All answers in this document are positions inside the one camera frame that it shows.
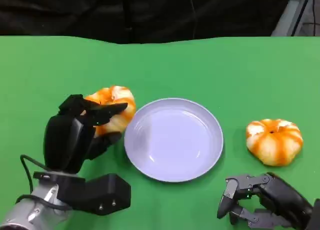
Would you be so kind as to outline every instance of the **orange pumpkin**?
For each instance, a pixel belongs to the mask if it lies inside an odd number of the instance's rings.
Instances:
[[[246,146],[265,165],[290,164],[303,143],[297,125],[283,119],[253,121],[246,127]]]
[[[114,115],[110,119],[110,122],[96,126],[95,136],[112,132],[122,133],[136,113],[134,96],[131,91],[124,86],[105,87],[92,95],[86,96],[85,99],[101,105],[128,103],[126,109],[121,114]]]

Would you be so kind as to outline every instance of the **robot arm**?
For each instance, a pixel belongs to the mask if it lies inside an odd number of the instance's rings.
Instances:
[[[89,181],[76,175],[85,160],[95,159],[119,140],[120,132],[95,136],[95,126],[108,123],[126,107],[127,103],[101,106],[80,94],[70,95],[47,123],[46,171],[33,174],[39,181],[34,190],[21,158],[32,192],[17,199],[0,230],[51,230],[68,218],[70,210],[104,216],[128,208],[131,186],[118,175],[109,173]]]
[[[217,211],[218,219],[229,213],[232,225],[243,219],[252,229],[274,229],[276,226],[297,230],[319,229],[308,226],[313,216],[311,204],[274,173],[257,177],[245,174],[228,177],[225,181],[227,187]],[[266,209],[256,209],[250,213],[239,205],[238,200],[250,199],[254,195],[259,197],[260,204]]]

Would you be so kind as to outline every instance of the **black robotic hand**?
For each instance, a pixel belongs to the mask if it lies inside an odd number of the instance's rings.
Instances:
[[[44,160],[51,170],[76,174],[86,159],[93,160],[122,136],[112,132],[95,136],[101,126],[127,108],[127,103],[99,105],[81,94],[70,95],[57,115],[47,123],[44,134]]]
[[[229,213],[232,225],[243,219],[248,221],[252,229],[273,229],[276,226],[297,230],[320,229],[310,228],[309,223],[314,218],[311,204],[274,173],[268,172],[257,177],[245,174],[228,177],[225,181],[227,186],[217,211],[218,219]],[[259,197],[260,204],[266,209],[256,209],[250,213],[239,205],[238,200],[250,199],[254,195]]]

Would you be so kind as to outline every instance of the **table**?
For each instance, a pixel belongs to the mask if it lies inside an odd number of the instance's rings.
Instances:
[[[131,207],[98,217],[76,212],[57,229],[232,230],[217,208],[225,177],[273,171],[310,202],[320,197],[320,38],[215,38],[168,44],[116,45],[75,37],[0,37],[0,167],[3,218],[29,191],[19,155],[43,162],[50,116],[69,94],[88,95],[110,85],[127,86],[138,107],[179,97],[205,106],[219,120],[225,149],[206,175],[186,183],[158,182],[126,157],[123,140],[80,176],[117,173],[132,186]],[[246,149],[253,120],[296,123],[303,151],[287,167],[267,167]],[[257,199],[245,201],[250,210]],[[243,222],[236,229],[248,229]]]

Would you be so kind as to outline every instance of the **plate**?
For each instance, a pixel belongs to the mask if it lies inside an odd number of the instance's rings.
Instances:
[[[203,106],[182,98],[145,105],[124,135],[132,164],[163,182],[185,182],[205,174],[220,158],[223,144],[217,119]]]

